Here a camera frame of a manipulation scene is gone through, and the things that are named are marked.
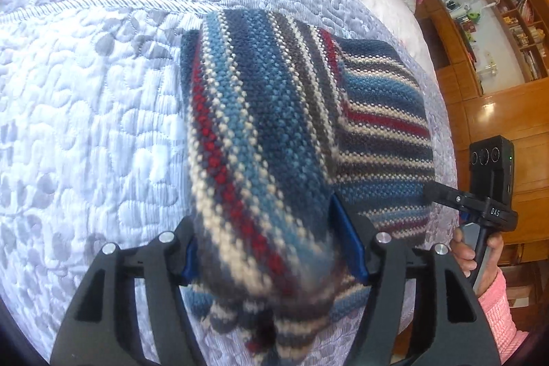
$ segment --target camera lens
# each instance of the camera lens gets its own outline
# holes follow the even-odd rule
[[[500,159],[500,150],[498,148],[492,149],[492,161],[497,162]]]
[[[479,161],[480,164],[488,164],[490,161],[490,153],[488,153],[488,149],[483,149],[480,152]]]

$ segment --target person's arm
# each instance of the person's arm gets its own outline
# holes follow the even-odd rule
[[[503,251],[503,237],[500,233],[493,234],[487,243],[492,251],[480,279],[477,296],[496,340],[501,363],[504,363],[517,350],[528,333],[517,331],[511,318],[511,309],[505,293],[505,278],[498,267]],[[463,233],[459,228],[454,231],[450,248],[464,275],[469,277],[471,270],[477,267],[477,263],[473,261],[475,252],[463,242]]]

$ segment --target wooden shelf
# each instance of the wooden shelf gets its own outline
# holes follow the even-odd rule
[[[532,2],[530,0],[529,2],[532,9],[534,10],[534,19],[536,19],[536,21],[533,22],[532,24],[526,24],[524,18],[522,17],[522,15],[517,10],[516,6],[511,0],[500,0],[500,3],[498,5],[492,7],[492,10],[496,18],[498,18],[498,21],[503,29],[503,32],[505,33],[505,35],[507,36],[507,39],[509,40],[511,48],[513,49],[513,53],[517,58],[518,65],[521,68],[524,81],[526,83],[535,81],[534,76],[532,75],[532,72],[530,70],[530,66],[526,62],[526,58],[524,55],[526,52],[531,54],[532,58],[534,59],[534,61],[538,66],[539,79],[547,78],[549,76],[549,54],[547,53],[547,50],[549,50],[547,45],[548,29],[545,26],[545,23],[542,20],[539,20],[540,15],[537,13]],[[501,11],[500,10],[501,6],[505,7],[507,11]],[[516,19],[517,23],[514,25],[509,25],[507,22],[505,22],[504,18],[514,18]],[[515,39],[513,33],[511,32],[511,27],[515,27],[516,25],[520,26],[522,32],[528,38],[528,45],[520,45]],[[538,48],[537,44],[534,42],[532,33],[529,30],[529,27],[532,27],[532,26],[536,28],[540,28],[545,32],[545,39],[544,39],[544,47],[546,49],[545,57],[542,56],[540,49]]]

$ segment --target bed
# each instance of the bed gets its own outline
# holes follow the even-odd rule
[[[446,108],[410,0],[0,0],[0,296],[45,359],[102,245],[145,244],[188,212],[180,36],[220,7],[277,10],[394,46],[423,90],[436,179],[456,186]],[[456,222],[433,206],[425,246],[447,243]],[[144,287],[136,300],[155,360]],[[360,314],[322,332],[304,364],[342,364]],[[237,334],[193,328],[208,364],[250,364]]]

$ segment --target silver screw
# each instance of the silver screw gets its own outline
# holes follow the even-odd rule
[[[444,244],[435,244],[434,246],[435,253],[438,255],[446,255],[448,254],[448,247]]]
[[[175,239],[175,234],[173,234],[172,232],[163,232],[163,233],[160,233],[160,236],[158,236],[158,240],[163,244],[168,244],[172,242],[174,239]]]
[[[388,244],[391,242],[391,235],[386,232],[379,232],[375,235],[375,240],[380,244]]]
[[[101,251],[106,255],[111,255],[116,251],[116,244],[112,242],[107,242],[105,245],[103,245]]]

